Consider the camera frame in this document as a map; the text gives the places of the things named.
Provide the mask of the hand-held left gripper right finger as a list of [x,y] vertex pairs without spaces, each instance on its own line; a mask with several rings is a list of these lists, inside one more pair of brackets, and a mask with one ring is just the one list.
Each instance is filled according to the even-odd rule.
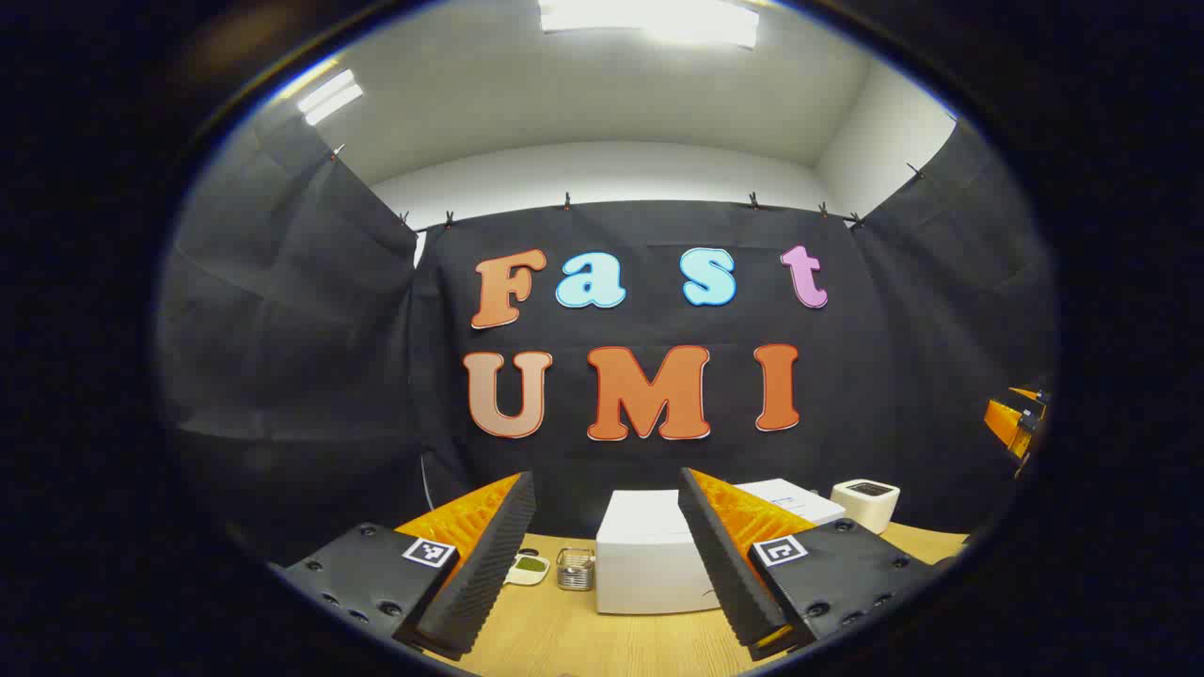
[[942,573],[851,519],[818,526],[695,469],[679,472],[678,505],[752,660],[830,644]]

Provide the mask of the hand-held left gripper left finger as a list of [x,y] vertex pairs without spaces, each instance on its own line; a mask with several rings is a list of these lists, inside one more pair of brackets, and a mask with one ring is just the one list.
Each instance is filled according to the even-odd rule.
[[536,513],[535,478],[496,479],[402,526],[364,522],[275,573],[383,641],[470,653]]

